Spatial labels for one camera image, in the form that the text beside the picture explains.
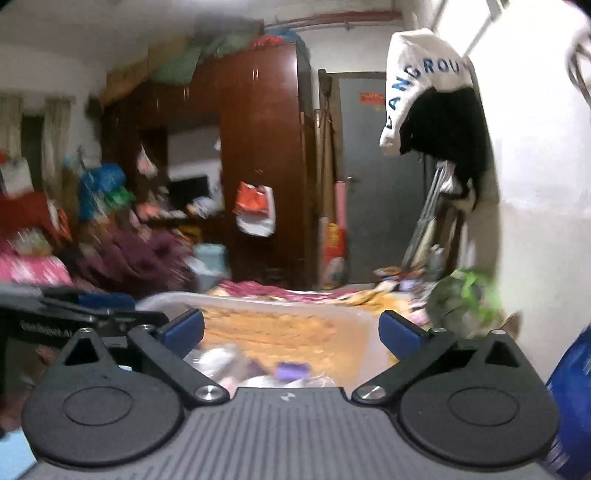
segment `ribbed gray plate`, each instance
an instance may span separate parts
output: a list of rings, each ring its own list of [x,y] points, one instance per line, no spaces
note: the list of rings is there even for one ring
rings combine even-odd
[[[501,473],[456,470],[407,445],[386,413],[348,403],[338,388],[241,388],[198,408],[147,458],[109,471],[35,465],[27,480],[545,480],[532,463]]]

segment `ceiling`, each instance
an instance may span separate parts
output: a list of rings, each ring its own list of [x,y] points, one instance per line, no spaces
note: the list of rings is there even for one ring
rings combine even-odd
[[[0,12],[0,43],[112,67],[172,35],[227,30],[240,19],[271,23],[391,7],[392,0],[12,0]]]

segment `blue gripper pad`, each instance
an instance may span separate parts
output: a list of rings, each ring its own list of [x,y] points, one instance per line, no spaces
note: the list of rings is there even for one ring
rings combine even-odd
[[[158,340],[180,358],[185,358],[203,340],[203,313],[191,309],[158,330]]]
[[[421,327],[392,310],[380,315],[378,331],[381,342],[398,360],[417,350],[428,336]]]
[[[86,293],[78,295],[78,305],[95,310],[135,310],[135,300],[124,293]]]

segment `white wall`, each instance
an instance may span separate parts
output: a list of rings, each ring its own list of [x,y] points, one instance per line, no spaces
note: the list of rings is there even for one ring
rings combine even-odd
[[[591,112],[566,71],[585,25],[562,0],[512,0],[470,55],[501,194],[472,214],[470,243],[544,378],[591,320]]]
[[[168,178],[172,181],[207,175],[209,189],[220,182],[222,160],[214,148],[218,127],[196,128],[168,136]]]
[[[310,50],[314,108],[319,105],[318,70],[385,72],[390,38],[394,32],[402,30],[402,25],[384,25],[352,27],[349,31],[344,27],[299,31],[298,35]]]
[[[106,69],[101,65],[85,64],[29,47],[0,44],[0,91],[15,90],[32,98],[47,94],[74,99],[68,156],[75,155],[82,145],[89,157],[100,158],[100,144],[84,115],[84,107],[89,93],[99,93],[105,79]]]

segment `gray door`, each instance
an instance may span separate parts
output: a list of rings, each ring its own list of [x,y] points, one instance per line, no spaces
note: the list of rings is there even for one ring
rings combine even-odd
[[[382,155],[379,139],[385,108],[365,104],[362,94],[384,94],[385,78],[342,77],[339,86],[349,282],[365,283],[374,280],[376,268],[402,263],[424,204],[424,166],[415,153],[395,158]]]

